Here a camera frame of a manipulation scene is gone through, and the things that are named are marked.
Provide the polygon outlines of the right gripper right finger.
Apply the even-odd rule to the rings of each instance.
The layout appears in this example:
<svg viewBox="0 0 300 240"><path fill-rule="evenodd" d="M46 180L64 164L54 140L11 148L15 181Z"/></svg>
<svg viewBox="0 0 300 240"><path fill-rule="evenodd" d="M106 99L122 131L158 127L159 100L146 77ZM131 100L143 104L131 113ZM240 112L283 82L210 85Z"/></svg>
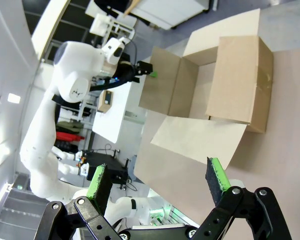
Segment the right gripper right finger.
<svg viewBox="0 0 300 240"><path fill-rule="evenodd" d="M192 236L193 240L222 240L234 219L245 219L255 240L292 238L274 192L268 187L254 192L231 185L216 157L207 158L205 179L214 209Z"/></svg>

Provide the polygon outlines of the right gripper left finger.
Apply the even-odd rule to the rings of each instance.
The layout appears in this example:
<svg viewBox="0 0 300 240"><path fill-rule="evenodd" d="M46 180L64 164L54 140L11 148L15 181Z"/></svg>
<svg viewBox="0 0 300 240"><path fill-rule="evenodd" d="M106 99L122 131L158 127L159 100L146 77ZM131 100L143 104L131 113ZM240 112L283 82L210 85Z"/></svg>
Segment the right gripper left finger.
<svg viewBox="0 0 300 240"><path fill-rule="evenodd" d="M121 237L105 219L112 188L108 167L97 167L87 193L63 204L46 205L37 229L38 240L70 240L77 229L87 228L95 240L120 240Z"/></svg>

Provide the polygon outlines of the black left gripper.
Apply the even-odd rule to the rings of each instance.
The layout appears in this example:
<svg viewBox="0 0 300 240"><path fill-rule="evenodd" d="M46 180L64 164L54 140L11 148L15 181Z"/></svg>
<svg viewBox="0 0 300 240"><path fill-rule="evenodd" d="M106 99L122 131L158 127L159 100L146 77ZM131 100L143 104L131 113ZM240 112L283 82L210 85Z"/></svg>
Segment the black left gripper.
<svg viewBox="0 0 300 240"><path fill-rule="evenodd" d="M153 65L144 61L138 61L137 63L131 63L129 61L120 61L121 65L127 65L135 76L149 75L152 78L156 78L158 73L153 71Z"/></svg>

